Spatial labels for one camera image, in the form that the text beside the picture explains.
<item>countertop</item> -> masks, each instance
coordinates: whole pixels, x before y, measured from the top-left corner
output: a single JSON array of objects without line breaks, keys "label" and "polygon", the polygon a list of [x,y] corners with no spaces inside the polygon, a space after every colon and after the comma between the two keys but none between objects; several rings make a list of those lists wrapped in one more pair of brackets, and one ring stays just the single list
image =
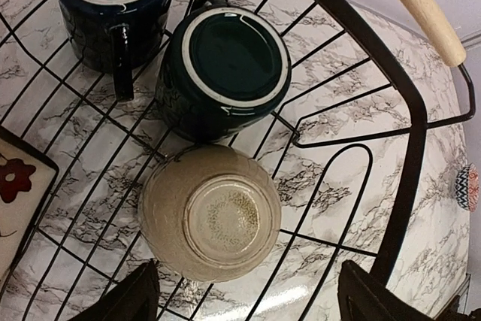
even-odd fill
[{"label": "countertop", "polygon": [[[249,9],[260,1],[232,0]],[[188,2],[173,0],[169,30],[182,19]],[[282,31],[311,2],[269,0],[260,14]],[[23,22],[35,7],[39,8]],[[96,302],[105,288],[110,289],[153,257],[139,233],[139,193],[153,168],[189,143],[167,132],[156,116],[152,100],[162,54],[138,77],[135,100],[115,104],[111,77],[77,63],[66,41],[57,0],[0,0],[0,11],[11,26],[18,26],[16,33],[27,50],[41,62],[48,60],[47,67],[59,77],[40,69],[9,37],[0,47],[2,125],[45,152],[61,169],[47,214],[14,272],[0,314],[5,320],[22,319],[33,297],[26,319],[57,319],[62,303],[59,319],[69,319]],[[383,18],[358,11],[418,86],[429,119],[459,114],[450,70],[431,46]],[[321,8],[315,8],[284,37],[293,62],[340,30]],[[0,41],[6,34],[0,23]],[[295,67],[286,99],[365,58],[348,35],[339,37]],[[377,67],[366,62],[300,95],[281,114],[295,124],[305,114],[386,83]],[[313,206],[254,319],[298,319],[322,278],[323,286],[307,319],[339,319],[337,276],[342,261],[353,259],[367,270],[372,266],[398,188],[407,136],[365,142],[374,160],[372,172],[346,238],[336,247],[365,176],[368,151],[354,147],[342,153],[329,168],[319,192],[312,195],[326,162],[343,146],[311,150],[291,146],[282,159],[291,132],[275,121],[263,139],[273,121],[269,116],[243,131],[232,146],[254,156],[274,176],[283,203],[282,231],[274,250],[248,275],[212,286],[186,280],[179,283],[179,275],[159,267],[162,321],[192,316],[209,321],[245,319],[311,196]],[[404,101],[388,88],[307,118],[300,127],[301,140],[338,139],[409,124]],[[453,196],[456,173],[466,163],[460,125],[428,132],[419,191],[389,288],[431,316],[450,299],[466,272],[469,213]],[[333,262],[331,270],[327,269],[329,262]]]}]

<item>wooden handle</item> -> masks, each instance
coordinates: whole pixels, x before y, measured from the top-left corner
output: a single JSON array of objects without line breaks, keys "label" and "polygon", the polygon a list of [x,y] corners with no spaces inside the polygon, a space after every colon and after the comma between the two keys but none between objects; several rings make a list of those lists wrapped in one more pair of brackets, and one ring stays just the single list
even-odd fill
[{"label": "wooden handle", "polygon": [[446,65],[456,67],[464,62],[466,50],[435,0],[401,1],[421,26]]}]

